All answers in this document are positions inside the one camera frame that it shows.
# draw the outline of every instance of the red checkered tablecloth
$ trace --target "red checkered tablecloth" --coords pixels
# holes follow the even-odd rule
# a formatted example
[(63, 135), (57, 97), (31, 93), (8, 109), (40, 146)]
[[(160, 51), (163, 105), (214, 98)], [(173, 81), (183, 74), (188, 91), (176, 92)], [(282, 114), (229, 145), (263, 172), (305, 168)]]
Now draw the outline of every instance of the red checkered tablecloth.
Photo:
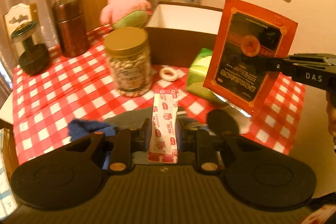
[[(176, 68), (179, 79), (160, 79), (162, 66), (153, 66), (153, 87), (137, 98), (120, 96), (105, 62), (103, 37), (111, 29), (88, 33), (91, 48), (81, 56), (65, 58), (58, 46), (50, 49), (52, 65), (41, 75), (27, 76), (14, 70), (13, 120), (16, 153), (20, 164), (70, 142), (68, 123), (74, 118), (103, 120), (122, 112), (150, 107), (153, 90), (176, 88), (179, 105), (192, 118), (205, 123), (206, 114), (217, 108), (209, 101), (185, 91), (187, 68)], [(282, 153), (294, 143), (305, 87), (280, 74), (261, 111), (251, 121), (247, 138)]]

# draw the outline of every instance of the person's hand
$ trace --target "person's hand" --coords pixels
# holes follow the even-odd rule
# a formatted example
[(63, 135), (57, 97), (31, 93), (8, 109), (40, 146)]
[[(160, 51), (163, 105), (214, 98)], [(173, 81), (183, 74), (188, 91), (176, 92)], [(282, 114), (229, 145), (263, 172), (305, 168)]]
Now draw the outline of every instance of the person's hand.
[(336, 108), (331, 102), (329, 92), (325, 94), (325, 98), (327, 99), (328, 131), (331, 135), (336, 137)]

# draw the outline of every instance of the green package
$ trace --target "green package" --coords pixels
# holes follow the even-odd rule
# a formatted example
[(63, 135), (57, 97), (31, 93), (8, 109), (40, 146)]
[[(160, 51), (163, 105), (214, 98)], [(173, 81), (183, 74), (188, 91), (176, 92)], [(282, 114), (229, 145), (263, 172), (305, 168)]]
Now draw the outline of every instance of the green package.
[(203, 87), (211, 57), (212, 50), (209, 50), (208, 48), (201, 49), (189, 68), (188, 82), (185, 90), (214, 103), (225, 104), (219, 100), (211, 90)]

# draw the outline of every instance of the white ring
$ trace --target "white ring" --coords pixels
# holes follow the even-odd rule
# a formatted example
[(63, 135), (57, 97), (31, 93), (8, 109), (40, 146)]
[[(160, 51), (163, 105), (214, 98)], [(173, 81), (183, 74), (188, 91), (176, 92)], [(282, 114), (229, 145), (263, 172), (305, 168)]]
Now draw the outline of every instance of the white ring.
[(178, 76), (177, 76), (177, 72), (176, 70), (174, 70), (173, 68), (171, 67), (164, 67), (162, 69), (160, 69), (160, 77), (163, 79), (163, 80), (166, 80), (168, 82), (174, 82), (178, 79)]

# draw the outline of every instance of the pink plush toy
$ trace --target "pink plush toy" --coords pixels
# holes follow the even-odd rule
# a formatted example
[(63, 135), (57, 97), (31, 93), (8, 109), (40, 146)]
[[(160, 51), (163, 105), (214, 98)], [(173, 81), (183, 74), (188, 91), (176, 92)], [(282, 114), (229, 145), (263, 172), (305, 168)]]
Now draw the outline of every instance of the pink plush toy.
[(151, 8), (147, 0), (108, 0), (100, 14), (102, 25), (111, 24), (114, 29), (121, 27), (142, 27), (148, 19)]

